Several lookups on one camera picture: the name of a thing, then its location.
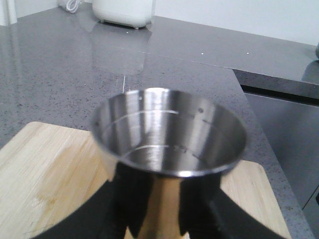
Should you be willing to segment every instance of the bamboo cutting board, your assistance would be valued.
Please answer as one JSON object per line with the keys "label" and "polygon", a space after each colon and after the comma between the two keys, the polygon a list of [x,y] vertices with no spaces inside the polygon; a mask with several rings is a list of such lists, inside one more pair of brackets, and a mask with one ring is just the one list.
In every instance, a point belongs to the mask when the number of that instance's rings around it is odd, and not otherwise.
{"label": "bamboo cutting board", "polygon": [[[0,150],[0,238],[40,234],[78,209],[106,178],[88,131],[27,124]],[[221,188],[256,220],[291,238],[261,165],[241,161]]]}

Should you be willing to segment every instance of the speckled quartz countertop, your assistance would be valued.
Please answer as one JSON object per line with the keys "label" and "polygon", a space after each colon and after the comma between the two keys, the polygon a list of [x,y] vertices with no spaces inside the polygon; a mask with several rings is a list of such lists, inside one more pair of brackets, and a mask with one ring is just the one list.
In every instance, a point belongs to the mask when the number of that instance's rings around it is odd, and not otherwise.
{"label": "speckled quartz countertop", "polygon": [[212,47],[222,54],[219,37],[213,27],[160,17],[140,30],[100,24],[89,4],[76,15],[54,8],[0,27],[0,146],[30,121],[88,129],[94,107],[123,91],[199,94],[243,118],[251,137],[245,159],[265,168],[292,238],[314,238],[234,72],[210,63],[218,59]]}

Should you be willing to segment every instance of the white wall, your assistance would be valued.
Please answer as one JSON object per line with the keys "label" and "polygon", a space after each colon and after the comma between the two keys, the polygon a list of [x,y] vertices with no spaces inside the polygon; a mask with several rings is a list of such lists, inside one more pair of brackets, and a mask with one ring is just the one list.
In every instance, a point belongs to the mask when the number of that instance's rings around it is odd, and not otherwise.
{"label": "white wall", "polygon": [[0,26],[8,25],[6,1],[0,0]]}
{"label": "white wall", "polygon": [[14,0],[0,0],[0,26],[17,22]]}
{"label": "white wall", "polygon": [[27,16],[57,6],[56,0],[15,0],[17,17]]}
{"label": "white wall", "polygon": [[157,0],[155,14],[310,45],[319,42],[319,0]]}

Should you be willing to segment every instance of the metal cup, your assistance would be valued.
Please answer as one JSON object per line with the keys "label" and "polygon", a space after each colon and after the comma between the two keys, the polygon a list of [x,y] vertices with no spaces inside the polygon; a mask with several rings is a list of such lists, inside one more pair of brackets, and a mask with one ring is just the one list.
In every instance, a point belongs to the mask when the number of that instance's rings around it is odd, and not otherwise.
{"label": "metal cup", "polygon": [[199,96],[149,88],[104,102],[91,131],[112,186],[102,235],[122,239],[127,228],[136,239],[186,232],[196,238],[203,228],[213,228],[207,238],[219,235],[209,202],[247,138],[232,112]]}

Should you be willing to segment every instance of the white appliance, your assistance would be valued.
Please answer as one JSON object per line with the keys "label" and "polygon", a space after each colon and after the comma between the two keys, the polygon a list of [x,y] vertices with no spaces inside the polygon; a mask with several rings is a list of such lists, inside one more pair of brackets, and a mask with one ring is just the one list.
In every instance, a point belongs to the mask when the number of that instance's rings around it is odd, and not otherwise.
{"label": "white appliance", "polygon": [[156,0],[93,0],[93,13],[102,22],[144,27],[151,23]]}

